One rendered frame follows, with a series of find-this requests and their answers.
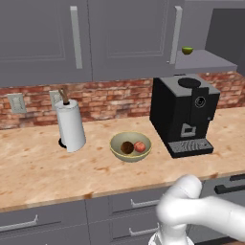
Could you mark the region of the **pale green bowl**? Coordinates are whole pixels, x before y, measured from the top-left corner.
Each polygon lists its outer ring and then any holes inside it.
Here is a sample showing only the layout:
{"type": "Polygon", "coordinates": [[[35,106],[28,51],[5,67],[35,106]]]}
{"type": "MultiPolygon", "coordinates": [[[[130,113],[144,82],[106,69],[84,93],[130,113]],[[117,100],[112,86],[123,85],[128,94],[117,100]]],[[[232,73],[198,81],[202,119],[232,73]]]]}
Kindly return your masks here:
{"type": "Polygon", "coordinates": [[[146,135],[140,132],[125,131],[116,134],[112,137],[110,141],[110,150],[112,153],[120,160],[128,163],[134,163],[144,159],[151,151],[152,144],[146,135]],[[145,145],[145,150],[143,152],[138,152],[133,150],[130,154],[123,153],[121,146],[124,142],[130,142],[135,144],[137,142],[142,142],[145,145]]]}

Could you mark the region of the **grey cabinet door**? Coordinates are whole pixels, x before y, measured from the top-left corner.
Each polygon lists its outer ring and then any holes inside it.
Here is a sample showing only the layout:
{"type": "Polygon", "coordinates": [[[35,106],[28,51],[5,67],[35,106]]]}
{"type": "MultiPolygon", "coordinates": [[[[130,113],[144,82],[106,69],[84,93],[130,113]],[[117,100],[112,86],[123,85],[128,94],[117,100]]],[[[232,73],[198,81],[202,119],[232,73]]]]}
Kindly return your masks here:
{"type": "Polygon", "coordinates": [[[88,0],[93,79],[171,77],[174,6],[185,0],[88,0]]]}
{"type": "Polygon", "coordinates": [[[0,0],[0,87],[92,79],[87,0],[0,0]],[[78,7],[77,69],[70,7],[78,7]]]}

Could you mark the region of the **brown round fruit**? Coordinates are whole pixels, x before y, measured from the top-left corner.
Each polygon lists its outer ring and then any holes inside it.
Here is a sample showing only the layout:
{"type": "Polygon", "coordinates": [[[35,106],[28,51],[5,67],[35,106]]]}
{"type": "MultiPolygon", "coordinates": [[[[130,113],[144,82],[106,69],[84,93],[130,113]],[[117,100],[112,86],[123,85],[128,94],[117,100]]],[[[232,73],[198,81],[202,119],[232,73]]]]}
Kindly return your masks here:
{"type": "Polygon", "coordinates": [[[121,151],[124,153],[124,154],[130,154],[132,153],[134,150],[134,145],[130,142],[124,142],[122,145],[121,145],[121,151]]]}

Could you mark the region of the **white paper towel roll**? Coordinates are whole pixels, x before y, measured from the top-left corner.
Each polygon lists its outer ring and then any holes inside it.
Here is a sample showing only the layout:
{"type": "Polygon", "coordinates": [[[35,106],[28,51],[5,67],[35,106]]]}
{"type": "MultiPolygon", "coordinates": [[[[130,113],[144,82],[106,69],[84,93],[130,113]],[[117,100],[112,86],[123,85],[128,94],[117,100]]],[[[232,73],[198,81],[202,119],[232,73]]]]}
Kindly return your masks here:
{"type": "Polygon", "coordinates": [[[82,119],[76,100],[65,104],[62,100],[56,103],[56,115],[60,139],[68,152],[80,150],[86,144],[82,119]]]}

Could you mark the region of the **black coffee machine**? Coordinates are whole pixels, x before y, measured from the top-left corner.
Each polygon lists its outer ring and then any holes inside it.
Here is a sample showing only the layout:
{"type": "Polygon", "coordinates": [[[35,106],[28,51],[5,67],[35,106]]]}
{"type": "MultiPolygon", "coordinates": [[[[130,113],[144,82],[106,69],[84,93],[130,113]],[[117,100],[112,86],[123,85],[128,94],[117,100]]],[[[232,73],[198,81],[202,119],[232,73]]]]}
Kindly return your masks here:
{"type": "Polygon", "coordinates": [[[197,75],[153,79],[149,119],[172,158],[213,152],[206,135],[219,96],[197,75]]]}

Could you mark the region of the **wooden paper towel holder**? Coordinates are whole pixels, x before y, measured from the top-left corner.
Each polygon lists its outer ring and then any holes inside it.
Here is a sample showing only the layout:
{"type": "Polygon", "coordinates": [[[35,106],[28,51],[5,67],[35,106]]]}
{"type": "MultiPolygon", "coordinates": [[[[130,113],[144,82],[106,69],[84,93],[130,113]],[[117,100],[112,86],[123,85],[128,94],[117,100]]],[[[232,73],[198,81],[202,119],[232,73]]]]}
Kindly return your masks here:
{"type": "Polygon", "coordinates": [[[58,121],[58,125],[59,125],[59,133],[60,133],[60,139],[59,139],[58,143],[61,147],[67,148],[67,146],[62,142],[63,130],[62,130],[60,113],[61,113],[61,110],[65,108],[64,106],[69,105],[70,102],[69,102],[69,99],[67,97],[67,92],[66,92],[65,88],[58,89],[58,92],[62,97],[62,100],[58,103],[58,108],[56,109],[57,121],[58,121]]]}

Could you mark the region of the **grey drawer front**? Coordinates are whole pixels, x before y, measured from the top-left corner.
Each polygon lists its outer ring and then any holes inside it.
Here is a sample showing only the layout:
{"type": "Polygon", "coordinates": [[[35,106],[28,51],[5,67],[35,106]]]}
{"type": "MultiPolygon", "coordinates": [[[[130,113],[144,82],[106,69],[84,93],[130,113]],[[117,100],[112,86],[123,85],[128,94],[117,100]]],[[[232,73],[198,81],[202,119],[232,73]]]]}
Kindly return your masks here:
{"type": "Polygon", "coordinates": [[[38,215],[39,220],[35,226],[2,232],[0,235],[28,231],[48,231],[87,223],[85,202],[83,200],[20,211],[0,212],[0,222],[25,222],[33,220],[36,215],[38,215]]]}
{"type": "Polygon", "coordinates": [[[154,229],[157,227],[157,223],[159,223],[159,221],[154,212],[132,214],[113,219],[110,222],[110,242],[121,243],[129,242],[134,239],[150,238],[154,233],[131,236],[128,229],[131,228],[133,232],[154,229]]]}
{"type": "Polygon", "coordinates": [[[141,210],[144,208],[133,209],[130,203],[130,199],[133,199],[135,203],[151,201],[151,200],[160,200],[162,195],[166,191],[167,188],[145,189],[145,190],[131,191],[128,193],[111,195],[109,197],[109,206],[112,213],[141,210]]]}

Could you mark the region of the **grey appliance front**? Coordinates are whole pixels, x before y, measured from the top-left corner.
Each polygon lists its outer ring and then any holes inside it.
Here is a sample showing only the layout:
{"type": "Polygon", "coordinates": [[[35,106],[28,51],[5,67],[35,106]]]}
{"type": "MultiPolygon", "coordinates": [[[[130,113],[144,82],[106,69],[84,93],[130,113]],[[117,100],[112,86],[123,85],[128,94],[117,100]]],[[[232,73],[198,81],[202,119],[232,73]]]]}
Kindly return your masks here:
{"type": "MultiPolygon", "coordinates": [[[[230,177],[231,176],[206,180],[200,197],[216,196],[245,207],[245,190],[224,194],[216,194],[214,192],[214,187],[218,185],[224,185],[225,187],[245,185],[245,180],[230,181],[230,177]]],[[[188,237],[196,245],[223,245],[234,242],[232,238],[224,234],[196,225],[191,225],[189,227],[188,237]]]]}

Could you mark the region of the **white wall outlet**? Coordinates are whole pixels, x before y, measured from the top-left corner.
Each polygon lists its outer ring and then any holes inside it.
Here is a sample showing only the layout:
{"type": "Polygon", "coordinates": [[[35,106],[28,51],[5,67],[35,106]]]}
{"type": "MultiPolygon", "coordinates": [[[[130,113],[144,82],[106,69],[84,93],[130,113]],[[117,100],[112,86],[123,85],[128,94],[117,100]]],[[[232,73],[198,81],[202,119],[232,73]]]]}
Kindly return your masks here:
{"type": "Polygon", "coordinates": [[[22,93],[8,94],[8,100],[13,114],[22,114],[27,112],[22,93]]]}
{"type": "Polygon", "coordinates": [[[52,109],[56,109],[56,103],[62,100],[62,96],[57,90],[50,91],[50,100],[52,104],[52,109]]]}

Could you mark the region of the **grey wall shelf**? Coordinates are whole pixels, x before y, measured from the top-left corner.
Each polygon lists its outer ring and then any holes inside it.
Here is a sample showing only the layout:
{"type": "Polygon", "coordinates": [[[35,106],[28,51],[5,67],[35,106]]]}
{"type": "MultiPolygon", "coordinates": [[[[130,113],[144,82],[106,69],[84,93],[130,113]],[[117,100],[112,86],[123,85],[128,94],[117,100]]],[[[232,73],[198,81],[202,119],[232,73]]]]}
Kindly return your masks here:
{"type": "Polygon", "coordinates": [[[194,50],[190,55],[177,52],[176,74],[218,73],[235,71],[237,65],[206,50],[194,50]]]}

